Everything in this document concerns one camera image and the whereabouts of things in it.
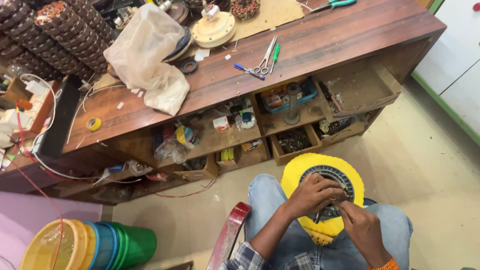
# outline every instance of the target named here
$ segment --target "stacked fan stators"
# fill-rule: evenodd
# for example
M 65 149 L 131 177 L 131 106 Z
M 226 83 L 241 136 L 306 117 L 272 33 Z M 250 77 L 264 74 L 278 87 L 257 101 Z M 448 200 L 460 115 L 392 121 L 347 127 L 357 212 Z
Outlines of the stacked fan stators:
M 45 80 L 63 77 L 57 66 L 38 56 L 49 48 L 61 47 L 33 24 L 33 13 L 26 4 L 20 0 L 0 1 L 0 30 L 4 32 L 0 34 L 0 56 L 9 63 L 21 64 Z
M 108 64 L 103 51 L 112 40 L 112 29 L 85 0 L 71 3 L 45 5 L 37 11 L 35 24 L 96 73 L 106 73 Z

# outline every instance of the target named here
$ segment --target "metal stand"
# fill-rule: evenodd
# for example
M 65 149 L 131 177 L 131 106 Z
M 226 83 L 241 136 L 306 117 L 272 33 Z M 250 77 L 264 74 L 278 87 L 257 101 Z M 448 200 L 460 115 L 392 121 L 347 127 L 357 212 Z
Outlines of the metal stand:
M 287 93 L 290 96 L 288 103 L 288 113 L 285 114 L 285 123 L 295 125 L 300 121 L 300 115 L 297 114 L 297 95 L 300 93 L 300 85 L 298 83 L 289 83 L 287 85 Z

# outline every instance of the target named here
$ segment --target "stacked plastic bucket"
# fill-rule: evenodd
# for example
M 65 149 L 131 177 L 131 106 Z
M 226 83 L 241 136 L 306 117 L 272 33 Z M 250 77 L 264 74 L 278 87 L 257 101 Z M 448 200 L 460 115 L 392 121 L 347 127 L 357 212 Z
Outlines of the stacked plastic bucket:
M 59 236 L 60 220 L 40 230 L 25 251 L 20 270 L 51 270 Z M 55 270 L 128 270 L 148 262 L 155 249 L 155 234 L 147 228 L 63 219 Z

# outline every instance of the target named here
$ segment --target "yellow tape roll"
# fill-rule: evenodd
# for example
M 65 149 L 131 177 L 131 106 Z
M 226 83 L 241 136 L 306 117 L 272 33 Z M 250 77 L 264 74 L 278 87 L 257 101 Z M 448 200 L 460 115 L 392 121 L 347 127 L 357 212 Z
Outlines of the yellow tape roll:
M 96 117 L 93 117 L 87 121 L 86 127 L 91 131 L 95 131 L 100 127 L 101 124 L 102 124 L 102 120 Z
M 285 166 L 280 185 L 288 198 L 299 185 L 300 176 L 308 168 L 317 165 L 328 165 L 341 170 L 352 182 L 355 191 L 354 203 L 363 206 L 363 181 L 357 171 L 342 159 L 314 153 L 300 155 Z M 309 217 L 301 217 L 298 220 L 317 244 L 329 244 L 333 237 L 343 230 L 341 217 L 320 221 L 318 224 Z

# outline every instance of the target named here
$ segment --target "pliers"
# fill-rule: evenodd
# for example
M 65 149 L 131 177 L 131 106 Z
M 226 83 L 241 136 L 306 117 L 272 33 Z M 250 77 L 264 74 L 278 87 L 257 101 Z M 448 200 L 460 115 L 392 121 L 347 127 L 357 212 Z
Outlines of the pliers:
M 354 4 L 356 2 L 357 2 L 357 0 L 345 0 L 345 1 L 328 0 L 328 4 L 322 5 L 318 8 L 316 8 L 316 9 L 313 9 L 313 10 L 310 11 L 310 13 L 327 10 L 329 8 L 334 9 L 336 7 L 348 6 L 348 5 Z

